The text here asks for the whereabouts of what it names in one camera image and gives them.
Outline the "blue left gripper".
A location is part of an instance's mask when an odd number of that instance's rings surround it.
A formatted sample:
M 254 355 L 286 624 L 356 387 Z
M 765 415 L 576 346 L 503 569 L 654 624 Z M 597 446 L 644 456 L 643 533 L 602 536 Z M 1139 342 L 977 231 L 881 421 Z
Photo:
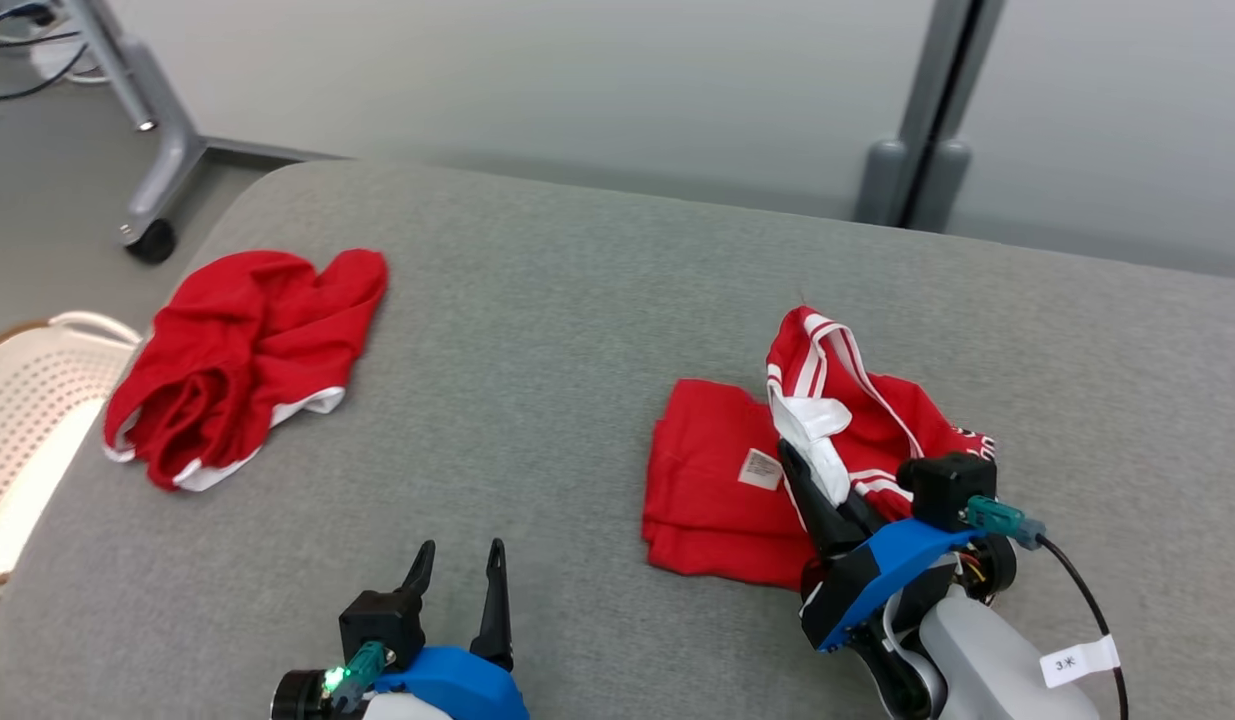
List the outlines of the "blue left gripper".
M 426 538 L 396 597 L 403 605 L 421 606 L 429 592 L 437 543 Z M 493 538 L 485 566 L 487 593 L 480 629 L 471 652 L 454 646 L 429 646 L 405 671 L 375 679 L 375 698 L 406 694 L 451 719 L 527 719 L 529 711 L 515 679 L 506 546 Z

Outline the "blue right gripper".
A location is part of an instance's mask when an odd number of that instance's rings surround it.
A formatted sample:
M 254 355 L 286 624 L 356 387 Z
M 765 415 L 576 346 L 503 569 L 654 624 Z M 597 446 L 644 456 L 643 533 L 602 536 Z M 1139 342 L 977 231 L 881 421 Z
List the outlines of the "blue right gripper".
M 802 629 L 818 652 L 845 646 L 853 629 L 934 562 L 981 537 L 979 529 L 946 532 L 918 519 L 888 524 L 855 489 L 835 505 L 809 462 L 785 438 L 781 438 L 781 462 L 818 559 L 832 562 L 799 614 Z

